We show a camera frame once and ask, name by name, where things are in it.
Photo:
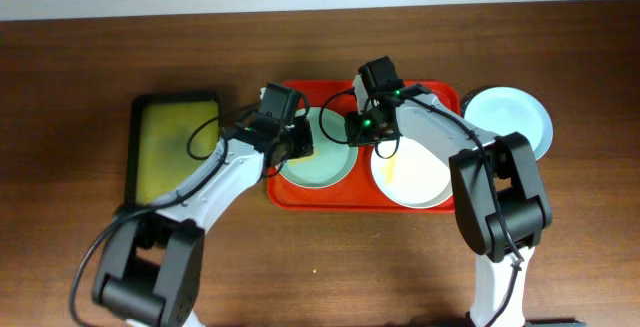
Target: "yellow-green tablet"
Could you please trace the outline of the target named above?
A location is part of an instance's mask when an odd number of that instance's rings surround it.
[[[202,164],[187,154],[191,133],[219,113],[211,91],[143,95],[132,104],[125,201],[145,204],[174,190]],[[218,121],[196,135],[191,151],[206,156],[218,141]]]

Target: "yellow stain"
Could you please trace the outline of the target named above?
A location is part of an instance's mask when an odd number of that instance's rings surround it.
[[[311,156],[307,156],[307,157],[301,157],[301,158],[296,158],[294,160],[291,160],[289,162],[287,162],[289,164],[289,166],[293,167],[299,163],[304,163],[304,162],[308,162],[313,158],[316,158],[318,156],[318,150],[314,149],[313,150],[313,154]]]
[[[393,175],[396,171],[396,163],[398,163],[398,155],[395,154],[389,160],[389,163],[386,163],[384,167],[382,167],[382,174],[386,176],[384,183],[390,184],[393,180]]]

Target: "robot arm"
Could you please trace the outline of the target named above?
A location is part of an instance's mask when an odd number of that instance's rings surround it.
[[[250,125],[226,129],[215,151],[189,178],[151,203],[167,208],[117,229],[98,266],[94,302],[133,326],[201,326],[192,309],[204,236],[231,202],[263,177],[265,167],[313,153],[306,114],[295,117],[301,98],[287,87],[269,84]],[[165,249],[160,265],[136,253],[152,246]]]
[[[388,57],[369,62],[358,72],[353,86],[360,111],[347,115],[345,122],[350,145],[371,145],[402,135],[449,167],[451,181],[444,193],[453,193],[458,227],[477,254],[470,320],[478,327],[523,326],[526,269],[542,229],[551,224],[551,208],[529,142],[518,133],[501,137],[473,126],[424,86],[405,87]],[[363,125],[371,128],[364,130]],[[491,174],[511,178],[512,186],[497,196],[506,231],[519,253],[510,249],[501,228],[478,144],[488,156]],[[523,261],[516,262],[517,255]]]

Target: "wood grain surface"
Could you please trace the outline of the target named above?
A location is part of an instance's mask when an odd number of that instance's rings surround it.
[[[69,284],[122,201],[138,94],[350,79],[391,55],[462,96],[536,96],[554,220],[527,275],[528,319],[640,321],[640,1],[461,5],[0,23],[0,325],[70,326]],[[119,325],[78,300],[82,316]],[[462,316],[474,255],[453,215],[287,212],[261,183],[210,231],[196,311],[210,326],[374,326]]]

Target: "light blue plate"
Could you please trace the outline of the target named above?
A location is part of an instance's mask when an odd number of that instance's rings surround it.
[[[358,148],[331,142],[322,134],[319,124],[320,108],[309,110],[309,124],[313,137],[313,155],[288,161],[281,174],[289,182],[304,188],[324,188],[345,178],[358,159]],[[340,141],[346,141],[344,117],[325,109],[322,124],[327,133]]]
[[[536,159],[551,147],[551,117],[530,94],[512,87],[492,87],[475,94],[463,118],[499,135],[520,132],[527,137]]]

